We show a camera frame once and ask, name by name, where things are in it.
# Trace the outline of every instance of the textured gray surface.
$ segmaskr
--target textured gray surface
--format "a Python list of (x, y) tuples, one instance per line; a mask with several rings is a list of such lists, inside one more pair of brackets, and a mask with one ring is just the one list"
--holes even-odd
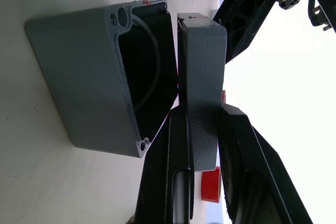
[[(185, 92), (195, 171), (212, 170), (216, 166), (217, 117), (221, 108), (227, 32), (225, 27), (198, 13), (180, 13), (177, 21), (179, 68), (186, 69)], [(183, 85), (180, 88), (183, 98)]]
[[(77, 147), (141, 157), (141, 139), (118, 48), (139, 1), (29, 20), (26, 33), (68, 134)], [(114, 26), (119, 8), (127, 25)], [(141, 143), (146, 144), (141, 150)]]

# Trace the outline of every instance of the screw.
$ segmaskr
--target screw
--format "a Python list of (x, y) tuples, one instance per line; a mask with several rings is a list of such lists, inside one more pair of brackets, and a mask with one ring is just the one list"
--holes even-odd
[(111, 21), (112, 26), (116, 26), (117, 25), (117, 18), (115, 17), (114, 14), (111, 14), (110, 21)]
[(325, 26), (324, 28), (323, 28), (323, 31), (327, 31), (327, 30), (329, 30), (331, 28), (331, 25), (327, 25), (327, 26)]
[(315, 7), (314, 9), (313, 9), (313, 12), (318, 12), (319, 10), (321, 9), (321, 6), (317, 6), (317, 7)]

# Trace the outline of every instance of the open box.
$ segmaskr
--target open box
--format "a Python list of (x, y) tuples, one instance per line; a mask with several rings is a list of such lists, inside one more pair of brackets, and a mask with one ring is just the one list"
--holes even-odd
[(177, 96), (166, 0), (34, 18), (25, 30), (73, 144), (141, 157)]

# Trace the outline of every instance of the screw hole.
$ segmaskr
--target screw hole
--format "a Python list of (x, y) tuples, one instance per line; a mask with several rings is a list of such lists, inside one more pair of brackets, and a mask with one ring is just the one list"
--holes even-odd
[(145, 150), (145, 147), (146, 147), (145, 142), (142, 142), (142, 143), (141, 143), (141, 146), (140, 146), (140, 149), (141, 149), (142, 151), (144, 151), (144, 150)]
[(127, 13), (125, 12), (123, 8), (119, 8), (118, 10), (118, 20), (119, 20), (119, 24), (122, 27), (125, 27), (127, 25)]
[(113, 13), (110, 16), (110, 21), (111, 21), (112, 26), (116, 26), (117, 25), (117, 18), (116, 18), (116, 16)]

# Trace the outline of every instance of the wire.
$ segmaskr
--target wire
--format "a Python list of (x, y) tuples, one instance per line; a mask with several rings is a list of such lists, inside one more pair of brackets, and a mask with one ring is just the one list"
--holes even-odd
[(146, 94), (143, 96), (143, 98), (140, 100), (140, 102), (134, 106), (134, 111), (138, 111), (139, 109), (142, 108), (142, 106), (147, 102), (149, 97), (152, 95), (157, 83), (159, 82), (160, 78), (160, 72), (161, 72), (161, 56), (160, 56), (160, 49), (159, 49), (159, 44), (158, 41), (156, 40), (156, 37), (152, 33), (152, 30), (149, 28), (149, 26), (137, 15), (132, 14), (132, 19), (133, 19), (133, 25), (137, 27), (141, 27), (142, 29), (145, 30), (145, 32), (148, 34), (150, 37), (153, 46), (154, 46), (154, 51), (155, 51), (155, 56), (156, 56), (156, 64), (155, 64), (155, 76), (154, 79), (148, 88)]
[(310, 22), (313, 26), (319, 26), (320, 24), (317, 23), (314, 8), (315, 8), (315, 0), (308, 0), (308, 17), (310, 19)]
[(308, 0), (308, 16), (310, 22), (313, 26), (320, 26), (323, 24), (329, 24), (323, 11), (316, 13), (315, 11), (315, 0)]

